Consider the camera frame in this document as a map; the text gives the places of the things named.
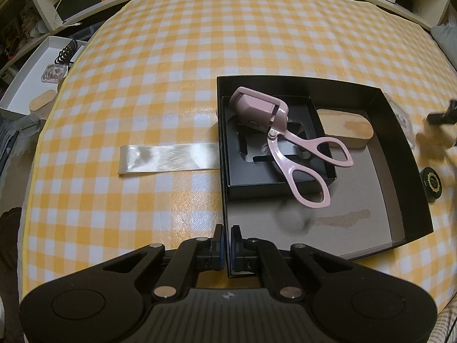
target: black round lid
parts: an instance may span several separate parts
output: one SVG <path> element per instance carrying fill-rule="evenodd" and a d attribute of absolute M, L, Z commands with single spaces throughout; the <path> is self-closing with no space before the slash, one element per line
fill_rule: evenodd
<path fill-rule="evenodd" d="M 438 173 L 435 172 L 430 167 L 426 167 L 420 172 L 422 178 L 422 184 L 424 185 L 424 190 L 426 191 L 427 198 L 432 201 L 441 197 L 443 192 L 443 186 L 441 184 L 440 177 Z"/>

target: white tray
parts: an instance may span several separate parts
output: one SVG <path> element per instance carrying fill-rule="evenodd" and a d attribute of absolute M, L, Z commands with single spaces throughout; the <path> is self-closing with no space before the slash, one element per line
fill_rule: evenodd
<path fill-rule="evenodd" d="M 17 119 L 30 114 L 29 103 L 46 90 L 57 91 L 56 83 L 44 83 L 41 75 L 49 64 L 59 56 L 59 52 L 71 41 L 65 37 L 49 36 L 33 52 L 14 77 L 10 86 L 0 100 L 0 115 Z"/>

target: plastic tablecloth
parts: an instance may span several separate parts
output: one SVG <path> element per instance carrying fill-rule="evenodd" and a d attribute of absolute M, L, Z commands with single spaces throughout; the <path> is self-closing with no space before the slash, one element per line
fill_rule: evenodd
<path fill-rule="evenodd" d="M 175 248 L 211 236 L 223 219 L 218 170 L 119 177 L 119 147 L 216 142 L 216 77 L 248 74 L 379 87 L 415 131 L 457 89 L 457 75 L 421 27 L 370 3 L 132 0 L 79 57 L 40 135 L 23 295 L 151 242 Z M 422 286 L 441 310 L 457 286 L 455 179 L 449 163 L 433 167 L 444 187 L 430 206 L 435 231 L 362 263 Z"/>

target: plaid cloth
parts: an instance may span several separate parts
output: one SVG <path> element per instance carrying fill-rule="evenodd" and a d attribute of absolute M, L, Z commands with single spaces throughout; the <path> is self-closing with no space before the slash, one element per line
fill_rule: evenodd
<path fill-rule="evenodd" d="M 132 0 L 77 60 L 40 136 L 23 294 L 151 242 L 174 248 L 212 234 L 222 222 L 218 171 L 120 178 L 119 147 L 216 142 L 216 77 L 239 74 L 376 86 L 405 108 L 416 131 L 457 89 L 457 75 L 421 27 L 370 3 Z M 455 179 L 448 165 L 433 167 L 444 186 L 430 207 L 435 232 L 362 263 L 422 286 L 441 310 L 457 286 Z"/>

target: coiled black cable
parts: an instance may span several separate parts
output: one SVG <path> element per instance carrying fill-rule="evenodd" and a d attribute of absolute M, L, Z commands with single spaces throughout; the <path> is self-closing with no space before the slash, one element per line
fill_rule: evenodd
<path fill-rule="evenodd" d="M 60 51 L 59 56 L 56 58 L 54 63 L 55 64 L 64 64 L 64 65 L 68 66 L 70 64 L 70 60 L 75 55 L 77 50 L 78 50 L 78 43 L 76 42 L 75 39 L 73 39 L 66 47 L 64 47 Z"/>

